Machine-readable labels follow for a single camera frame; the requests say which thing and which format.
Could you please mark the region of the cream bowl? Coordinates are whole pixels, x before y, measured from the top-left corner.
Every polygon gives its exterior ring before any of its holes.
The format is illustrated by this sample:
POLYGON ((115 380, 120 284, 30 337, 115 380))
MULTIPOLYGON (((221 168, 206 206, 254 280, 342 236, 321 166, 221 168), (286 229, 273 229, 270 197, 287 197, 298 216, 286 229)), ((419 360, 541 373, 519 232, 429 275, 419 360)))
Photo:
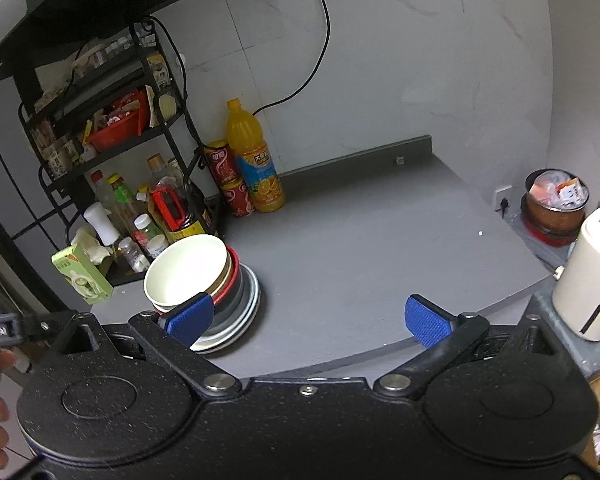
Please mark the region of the cream bowl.
POLYGON ((211 296, 213 302, 219 301, 219 296, 221 296, 223 289, 228 284, 230 280, 230 276, 233 273, 233 257, 230 252, 227 252, 226 265, 224 266, 223 271, 220 274, 220 277, 211 285, 208 290, 208 294, 211 296))
POLYGON ((158 309, 177 307, 206 292, 221 277, 227 258, 219 237, 197 234, 178 240, 151 263, 143 281, 144 294, 158 309))

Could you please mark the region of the red and black bowl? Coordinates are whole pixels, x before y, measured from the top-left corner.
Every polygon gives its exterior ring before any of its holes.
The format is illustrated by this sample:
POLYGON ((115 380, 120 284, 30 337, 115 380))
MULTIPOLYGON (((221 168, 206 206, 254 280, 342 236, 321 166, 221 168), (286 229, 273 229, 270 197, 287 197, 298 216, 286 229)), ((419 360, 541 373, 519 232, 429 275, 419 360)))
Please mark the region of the red and black bowl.
POLYGON ((219 307, 220 303, 228 297, 228 295, 232 291, 232 288, 238 280, 240 268, 240 260, 238 257, 238 253, 233 247, 230 246, 227 246, 227 252, 230 256, 230 277, 222 286, 222 288, 215 295, 212 296, 215 307, 219 307))

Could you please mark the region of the white deep plate blue print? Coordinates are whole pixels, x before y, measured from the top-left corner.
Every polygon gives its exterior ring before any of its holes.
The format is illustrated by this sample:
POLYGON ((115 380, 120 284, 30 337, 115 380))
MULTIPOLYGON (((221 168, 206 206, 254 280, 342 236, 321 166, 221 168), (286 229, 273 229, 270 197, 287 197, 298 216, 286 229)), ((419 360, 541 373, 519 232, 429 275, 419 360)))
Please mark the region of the white deep plate blue print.
POLYGON ((253 270, 241 263, 236 283, 216 307, 210 328, 197 340, 198 350, 215 352, 235 342, 258 313, 261 286, 253 270))

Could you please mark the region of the white cap seasoning jar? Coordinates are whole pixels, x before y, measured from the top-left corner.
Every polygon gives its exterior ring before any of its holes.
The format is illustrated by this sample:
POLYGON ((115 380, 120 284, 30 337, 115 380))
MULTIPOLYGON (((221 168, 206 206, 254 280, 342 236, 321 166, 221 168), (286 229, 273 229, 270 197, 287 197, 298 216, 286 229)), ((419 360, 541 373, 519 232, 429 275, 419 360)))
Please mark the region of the white cap seasoning jar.
POLYGON ((145 250, 150 255, 151 259, 155 259, 162 252, 166 250, 170 246, 168 239, 163 235, 159 234, 154 237, 151 237, 150 240, 145 245, 145 250))

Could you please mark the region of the green carton box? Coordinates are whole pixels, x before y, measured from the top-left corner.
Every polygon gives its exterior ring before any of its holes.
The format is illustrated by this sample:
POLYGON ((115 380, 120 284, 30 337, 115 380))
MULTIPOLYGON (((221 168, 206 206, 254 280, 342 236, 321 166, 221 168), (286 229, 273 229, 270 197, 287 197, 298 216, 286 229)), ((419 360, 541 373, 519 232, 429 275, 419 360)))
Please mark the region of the green carton box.
POLYGON ((65 281, 90 306, 106 301, 112 296, 114 288, 79 246, 72 245, 56 252, 50 261, 65 281))

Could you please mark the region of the dark soy sauce bottle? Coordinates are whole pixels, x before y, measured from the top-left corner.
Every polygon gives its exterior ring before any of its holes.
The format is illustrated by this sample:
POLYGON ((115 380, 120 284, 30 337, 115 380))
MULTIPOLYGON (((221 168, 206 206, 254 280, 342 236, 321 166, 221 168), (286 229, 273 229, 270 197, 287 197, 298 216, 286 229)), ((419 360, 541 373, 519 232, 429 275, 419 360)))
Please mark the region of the dark soy sauce bottle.
POLYGON ((151 155, 147 165, 151 171, 147 188, 151 211, 166 238, 174 243, 197 234, 212 234, 212 215, 197 185, 159 153, 151 155))

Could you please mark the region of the green label sauce bottle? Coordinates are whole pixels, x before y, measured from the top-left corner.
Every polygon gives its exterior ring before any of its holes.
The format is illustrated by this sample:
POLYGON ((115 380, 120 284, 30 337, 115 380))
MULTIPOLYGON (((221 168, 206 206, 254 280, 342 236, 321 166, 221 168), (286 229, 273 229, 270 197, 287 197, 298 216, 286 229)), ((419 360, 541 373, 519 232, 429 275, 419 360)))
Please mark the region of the green label sauce bottle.
POLYGON ((130 235, 135 238, 137 227, 134 221, 144 213, 143 207, 135 199, 120 174, 112 174, 107 178, 107 182, 114 193, 116 211, 130 235))

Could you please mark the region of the white cylinder bottle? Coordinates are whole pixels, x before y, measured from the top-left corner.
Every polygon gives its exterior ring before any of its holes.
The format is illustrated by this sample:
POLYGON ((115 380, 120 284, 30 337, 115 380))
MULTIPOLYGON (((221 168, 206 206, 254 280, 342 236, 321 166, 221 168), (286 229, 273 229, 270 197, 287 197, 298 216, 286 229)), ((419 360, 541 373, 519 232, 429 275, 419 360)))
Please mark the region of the white cylinder bottle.
POLYGON ((121 233, 110 220, 108 210, 101 202, 88 206, 83 218, 96 231, 104 246, 114 246, 117 243, 121 233))

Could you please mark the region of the white electric kettle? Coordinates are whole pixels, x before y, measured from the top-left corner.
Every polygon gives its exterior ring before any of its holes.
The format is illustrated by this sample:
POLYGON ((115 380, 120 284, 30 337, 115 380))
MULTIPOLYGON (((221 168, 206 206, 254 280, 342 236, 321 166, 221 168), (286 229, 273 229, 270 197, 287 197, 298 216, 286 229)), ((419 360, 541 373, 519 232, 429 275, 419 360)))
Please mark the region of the white electric kettle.
POLYGON ((600 208, 584 220, 552 303, 573 333, 600 341, 600 208))

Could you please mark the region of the short red drink can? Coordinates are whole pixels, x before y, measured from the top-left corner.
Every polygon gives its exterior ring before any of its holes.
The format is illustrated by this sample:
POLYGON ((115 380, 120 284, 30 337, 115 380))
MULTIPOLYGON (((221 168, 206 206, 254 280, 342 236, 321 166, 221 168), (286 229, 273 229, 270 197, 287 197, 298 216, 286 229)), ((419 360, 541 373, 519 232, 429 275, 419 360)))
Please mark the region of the short red drink can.
POLYGON ((253 203, 243 178, 227 182, 222 186, 222 190, 234 217, 248 217, 253 213, 253 203))

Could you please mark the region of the brown pot with packets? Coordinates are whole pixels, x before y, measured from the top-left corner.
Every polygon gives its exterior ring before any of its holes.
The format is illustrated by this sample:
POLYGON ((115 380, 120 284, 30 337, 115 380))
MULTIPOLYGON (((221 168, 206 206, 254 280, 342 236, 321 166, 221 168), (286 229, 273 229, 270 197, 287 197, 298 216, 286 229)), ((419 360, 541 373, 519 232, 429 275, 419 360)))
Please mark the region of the brown pot with packets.
POLYGON ((590 191, 575 174, 555 168, 535 170, 526 177, 524 188, 524 211, 536 226, 559 234, 580 229, 590 191))

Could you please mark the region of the black metal spice rack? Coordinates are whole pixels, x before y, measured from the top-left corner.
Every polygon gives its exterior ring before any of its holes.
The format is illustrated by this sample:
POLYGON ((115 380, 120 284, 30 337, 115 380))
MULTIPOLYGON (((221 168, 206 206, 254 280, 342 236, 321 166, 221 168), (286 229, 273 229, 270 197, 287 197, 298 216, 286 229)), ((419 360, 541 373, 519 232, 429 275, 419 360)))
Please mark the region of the black metal spice rack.
POLYGON ((163 63, 166 81, 159 82, 157 66, 149 62, 151 55, 164 53, 161 37, 171 38, 158 18, 152 16, 135 23, 123 37, 128 42, 125 50, 86 76, 70 78, 67 87, 36 113, 28 112, 33 107, 31 103, 19 105, 18 119, 38 160, 38 183, 52 210, 36 217, 30 226, 12 237, 14 240, 38 229, 50 247, 59 250, 60 245, 45 227, 48 219, 56 217, 64 226, 64 243, 68 244, 72 227, 86 209, 87 200, 95 195, 86 189, 86 176, 105 162, 152 140, 166 140, 186 180, 193 182, 192 174, 197 169, 209 169, 204 156, 206 144, 185 103, 186 87, 176 83, 168 62, 163 63), (148 99, 149 122, 145 131, 103 153, 97 153, 91 145, 84 146, 84 131, 90 131, 96 113, 104 112, 112 102, 134 89, 143 90, 148 99), (50 160, 43 156, 46 147, 42 143, 52 145, 64 136, 76 148, 79 157, 69 169, 55 174, 50 160))

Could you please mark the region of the orange juice bottle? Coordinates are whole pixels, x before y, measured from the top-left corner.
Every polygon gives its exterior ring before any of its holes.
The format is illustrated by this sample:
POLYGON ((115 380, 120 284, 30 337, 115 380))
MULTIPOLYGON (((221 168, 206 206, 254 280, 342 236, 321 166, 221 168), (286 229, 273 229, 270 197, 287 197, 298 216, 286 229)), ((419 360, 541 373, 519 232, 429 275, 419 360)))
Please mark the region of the orange juice bottle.
POLYGON ((225 140, 247 185, 253 205, 261 212, 284 206, 285 193, 266 144, 260 122, 242 108, 240 99, 226 103, 225 140))

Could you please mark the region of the red basket on shelf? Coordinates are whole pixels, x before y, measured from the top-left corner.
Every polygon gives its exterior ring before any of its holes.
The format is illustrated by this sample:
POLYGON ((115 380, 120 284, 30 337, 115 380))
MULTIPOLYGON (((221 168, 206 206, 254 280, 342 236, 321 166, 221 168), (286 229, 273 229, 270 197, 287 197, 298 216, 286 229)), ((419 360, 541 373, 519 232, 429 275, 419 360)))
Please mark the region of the red basket on shelf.
POLYGON ((97 153, 103 153, 110 148, 140 136, 148 127, 149 105, 146 93, 140 89, 122 96, 112 102, 107 113, 102 114, 104 124, 95 128, 92 121, 90 131, 84 131, 83 145, 91 145, 97 153))

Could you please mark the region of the low wall socket with plug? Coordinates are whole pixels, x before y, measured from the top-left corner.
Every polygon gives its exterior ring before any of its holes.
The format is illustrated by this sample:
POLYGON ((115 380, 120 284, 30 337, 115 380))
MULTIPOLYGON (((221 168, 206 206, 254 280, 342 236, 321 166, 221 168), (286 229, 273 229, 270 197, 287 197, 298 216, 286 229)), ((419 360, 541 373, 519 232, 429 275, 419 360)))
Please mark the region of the low wall socket with plug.
POLYGON ((504 218, 509 210, 513 198, 513 187, 502 185, 496 188, 492 196, 492 209, 504 218))

